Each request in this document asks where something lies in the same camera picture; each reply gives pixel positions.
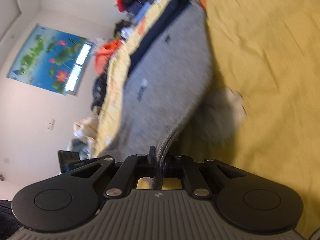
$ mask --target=window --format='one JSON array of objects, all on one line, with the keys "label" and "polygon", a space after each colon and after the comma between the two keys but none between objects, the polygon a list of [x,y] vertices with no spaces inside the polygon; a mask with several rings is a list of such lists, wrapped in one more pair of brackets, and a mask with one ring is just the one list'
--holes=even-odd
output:
[{"label": "window", "polygon": [[79,86],[79,82],[84,70],[84,64],[86,62],[86,58],[89,55],[92,44],[85,43],[76,59],[76,63],[73,65],[73,69],[68,78],[65,92],[68,94],[76,94],[76,91]]}]

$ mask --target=light switch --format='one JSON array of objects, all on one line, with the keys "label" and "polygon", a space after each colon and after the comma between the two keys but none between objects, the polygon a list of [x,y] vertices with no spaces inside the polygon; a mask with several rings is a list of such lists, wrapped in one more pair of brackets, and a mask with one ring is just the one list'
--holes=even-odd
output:
[{"label": "light switch", "polygon": [[55,120],[54,120],[54,119],[51,119],[51,120],[48,122],[47,128],[48,128],[49,130],[53,130],[53,128],[54,128],[54,123],[55,123]]}]

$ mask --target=yellow bed sheet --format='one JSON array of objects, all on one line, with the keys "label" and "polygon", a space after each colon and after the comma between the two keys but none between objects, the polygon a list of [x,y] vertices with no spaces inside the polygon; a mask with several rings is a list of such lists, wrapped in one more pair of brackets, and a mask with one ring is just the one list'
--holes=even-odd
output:
[{"label": "yellow bed sheet", "polygon": [[[129,55],[168,1],[151,7],[111,63],[99,151],[119,127]],[[320,0],[201,3],[215,55],[212,91],[238,91],[247,117],[233,138],[215,145],[200,140],[190,124],[179,149],[195,161],[217,158],[293,188],[304,203],[297,230],[309,237],[320,226]]]}]

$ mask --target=orange clothing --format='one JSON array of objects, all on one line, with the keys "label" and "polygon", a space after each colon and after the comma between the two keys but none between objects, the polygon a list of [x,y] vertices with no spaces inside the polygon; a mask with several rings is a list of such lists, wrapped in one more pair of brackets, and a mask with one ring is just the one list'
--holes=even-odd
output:
[{"label": "orange clothing", "polygon": [[103,73],[107,60],[111,58],[121,45],[122,41],[120,40],[120,37],[118,37],[100,48],[96,53],[96,62],[94,65],[94,70],[97,74],[101,75]]}]

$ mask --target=gray ribbed platform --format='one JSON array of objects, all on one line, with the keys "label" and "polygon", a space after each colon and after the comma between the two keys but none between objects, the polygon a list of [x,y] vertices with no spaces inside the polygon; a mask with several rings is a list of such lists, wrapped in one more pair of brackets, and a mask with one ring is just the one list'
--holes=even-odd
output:
[{"label": "gray ribbed platform", "polygon": [[132,190],[120,200],[108,200],[87,224],[64,233],[43,234],[20,229],[11,240],[294,240],[295,231],[259,236],[233,228],[209,201],[189,197],[184,190]]}]

